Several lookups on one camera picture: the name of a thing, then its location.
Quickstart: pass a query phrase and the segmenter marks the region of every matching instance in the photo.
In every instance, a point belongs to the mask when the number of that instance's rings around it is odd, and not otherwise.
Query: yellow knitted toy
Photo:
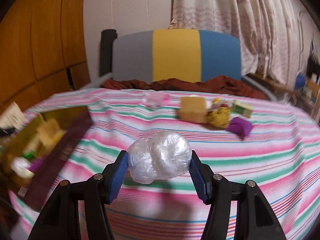
[[[213,105],[216,105],[221,101],[220,98],[216,98],[212,101]],[[207,115],[207,121],[211,125],[225,129],[229,125],[231,109],[226,104],[222,104],[217,109],[212,109]]]

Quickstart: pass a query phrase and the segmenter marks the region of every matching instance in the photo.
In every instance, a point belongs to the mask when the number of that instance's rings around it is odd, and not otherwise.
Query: paper
[[[13,102],[0,116],[0,127],[5,129],[14,126],[19,130],[25,122],[25,117],[19,106]]]

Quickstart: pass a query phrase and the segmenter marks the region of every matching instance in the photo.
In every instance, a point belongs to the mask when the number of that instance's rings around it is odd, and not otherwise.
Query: clear plastic wrap
[[[128,148],[129,171],[135,182],[150,184],[155,179],[171,179],[189,169],[192,151],[178,132],[164,130],[151,139],[140,139]]]

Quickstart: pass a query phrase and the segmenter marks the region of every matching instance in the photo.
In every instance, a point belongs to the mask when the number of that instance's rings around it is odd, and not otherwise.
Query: wooden door panel
[[[66,66],[86,61],[83,0],[62,0],[61,34]]]
[[[59,71],[38,81],[38,86],[43,100],[53,94],[70,91],[66,70]]]
[[[12,102],[16,102],[20,109],[24,111],[41,101],[42,99],[38,86],[33,84],[4,103],[4,108],[7,108]]]
[[[87,63],[81,63],[70,68],[71,78],[75,90],[80,89],[90,83],[90,76]]]
[[[35,0],[31,44],[37,79],[65,67],[61,41],[62,0]]]
[[[31,51],[34,0],[16,0],[0,22],[0,101],[35,80]]]

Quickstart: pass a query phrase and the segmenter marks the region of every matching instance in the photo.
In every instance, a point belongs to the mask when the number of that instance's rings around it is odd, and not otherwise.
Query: crumpled brown fabric
[[[229,94],[234,96],[266,99],[266,96],[242,81],[234,80],[227,76],[214,77],[206,82],[186,82],[177,78],[170,78],[147,84],[144,81],[129,80],[115,81],[108,79],[104,82],[103,88],[108,89],[141,89],[141,90],[168,90],[168,91],[190,91],[190,92],[207,92],[217,94]]]

